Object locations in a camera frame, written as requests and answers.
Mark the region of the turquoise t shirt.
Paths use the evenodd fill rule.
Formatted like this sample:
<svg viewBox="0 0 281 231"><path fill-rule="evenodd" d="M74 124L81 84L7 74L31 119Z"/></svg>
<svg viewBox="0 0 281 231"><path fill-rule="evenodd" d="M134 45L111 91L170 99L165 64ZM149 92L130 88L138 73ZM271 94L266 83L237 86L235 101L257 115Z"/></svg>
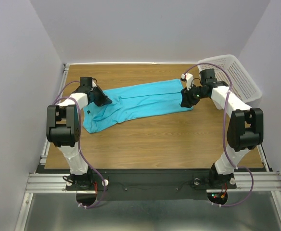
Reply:
<svg viewBox="0 0 281 231"><path fill-rule="evenodd" d="M83 128L96 133L138 118L189 111L180 106L182 89L180 80L173 79L104 90L112 103L84 107Z"/></svg>

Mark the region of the white plastic basket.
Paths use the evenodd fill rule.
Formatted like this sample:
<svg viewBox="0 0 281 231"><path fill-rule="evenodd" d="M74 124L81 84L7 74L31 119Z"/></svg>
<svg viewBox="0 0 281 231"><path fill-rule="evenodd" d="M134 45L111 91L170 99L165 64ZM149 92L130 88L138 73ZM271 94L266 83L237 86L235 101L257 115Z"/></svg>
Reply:
<svg viewBox="0 0 281 231"><path fill-rule="evenodd" d="M232 83L232 92L244 103L256 107L260 103L262 92L246 71L241 62L231 54L219 55L199 60L200 71L213 68L216 79L228 85Z"/></svg>

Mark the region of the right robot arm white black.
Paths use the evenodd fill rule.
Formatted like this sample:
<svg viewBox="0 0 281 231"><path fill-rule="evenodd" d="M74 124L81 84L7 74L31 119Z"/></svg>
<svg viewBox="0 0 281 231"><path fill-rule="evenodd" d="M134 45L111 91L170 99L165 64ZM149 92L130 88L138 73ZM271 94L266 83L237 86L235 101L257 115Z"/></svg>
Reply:
<svg viewBox="0 0 281 231"><path fill-rule="evenodd" d="M181 107L191 108L201 99L211 99L216 108L224 111L223 149L221 157L211 166L205 183L211 188L235 184L233 173L250 150L263 142L263 111L252 108L240 100L231 86L217 80L214 69L200 72L200 85L196 86L192 74L184 73L181 80L186 87L181 91Z"/></svg>

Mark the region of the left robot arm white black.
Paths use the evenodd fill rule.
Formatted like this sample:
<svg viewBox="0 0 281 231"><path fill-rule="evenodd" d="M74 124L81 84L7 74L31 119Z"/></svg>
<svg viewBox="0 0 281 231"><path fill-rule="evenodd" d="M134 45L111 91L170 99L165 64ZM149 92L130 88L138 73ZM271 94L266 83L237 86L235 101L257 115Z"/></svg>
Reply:
<svg viewBox="0 0 281 231"><path fill-rule="evenodd" d="M81 110L93 103L101 107L112 101L92 77L81 77L79 86L68 97L56 98L47 107L46 137L65 157L70 175L64 176L67 190L90 190L96 187L92 168L81 154Z"/></svg>

